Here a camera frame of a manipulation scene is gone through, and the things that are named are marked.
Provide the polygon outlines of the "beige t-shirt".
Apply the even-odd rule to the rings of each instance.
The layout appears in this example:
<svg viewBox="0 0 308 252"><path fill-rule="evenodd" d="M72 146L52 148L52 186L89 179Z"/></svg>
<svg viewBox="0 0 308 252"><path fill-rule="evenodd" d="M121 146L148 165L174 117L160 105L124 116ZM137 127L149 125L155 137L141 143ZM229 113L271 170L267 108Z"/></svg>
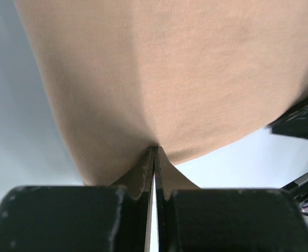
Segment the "beige t-shirt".
<svg viewBox="0 0 308 252"><path fill-rule="evenodd" d="M173 164L308 96L308 1L16 1L85 185L150 146Z"/></svg>

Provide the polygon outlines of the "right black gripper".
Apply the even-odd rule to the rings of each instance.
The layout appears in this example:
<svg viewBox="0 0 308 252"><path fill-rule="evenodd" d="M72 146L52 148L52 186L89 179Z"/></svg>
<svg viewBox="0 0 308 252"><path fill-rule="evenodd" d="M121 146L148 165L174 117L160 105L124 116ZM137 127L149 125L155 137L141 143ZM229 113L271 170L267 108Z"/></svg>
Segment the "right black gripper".
<svg viewBox="0 0 308 252"><path fill-rule="evenodd" d="M308 97L269 124L271 133L308 140Z"/></svg>

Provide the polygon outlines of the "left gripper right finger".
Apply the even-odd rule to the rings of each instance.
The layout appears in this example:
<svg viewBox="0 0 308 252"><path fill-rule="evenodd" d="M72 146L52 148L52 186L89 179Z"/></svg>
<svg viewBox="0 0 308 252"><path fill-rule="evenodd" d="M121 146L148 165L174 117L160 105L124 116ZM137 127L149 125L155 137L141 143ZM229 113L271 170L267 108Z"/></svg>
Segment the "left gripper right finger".
<svg viewBox="0 0 308 252"><path fill-rule="evenodd" d="M159 251L308 251L308 228L286 191L201 189L161 147L154 170Z"/></svg>

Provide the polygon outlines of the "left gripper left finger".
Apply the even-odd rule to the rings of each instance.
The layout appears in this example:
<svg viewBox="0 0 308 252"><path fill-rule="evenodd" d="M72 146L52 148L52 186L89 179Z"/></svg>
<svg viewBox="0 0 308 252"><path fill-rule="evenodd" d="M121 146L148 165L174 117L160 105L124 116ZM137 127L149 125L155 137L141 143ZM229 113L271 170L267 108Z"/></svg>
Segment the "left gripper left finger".
<svg viewBox="0 0 308 252"><path fill-rule="evenodd" d="M154 149L109 186L18 186L0 202L0 251L149 251Z"/></svg>

